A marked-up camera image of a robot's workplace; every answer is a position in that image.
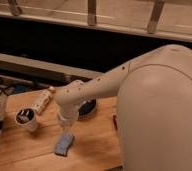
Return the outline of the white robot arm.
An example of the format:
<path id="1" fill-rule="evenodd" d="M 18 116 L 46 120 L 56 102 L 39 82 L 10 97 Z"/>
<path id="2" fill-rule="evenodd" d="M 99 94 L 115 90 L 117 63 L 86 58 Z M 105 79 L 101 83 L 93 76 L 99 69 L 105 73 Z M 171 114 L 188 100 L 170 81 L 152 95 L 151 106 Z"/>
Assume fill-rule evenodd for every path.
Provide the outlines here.
<path id="1" fill-rule="evenodd" d="M 192 171 L 192 50 L 166 45 L 102 76 L 57 90 L 73 124 L 85 100 L 115 96 L 123 171 Z"/>

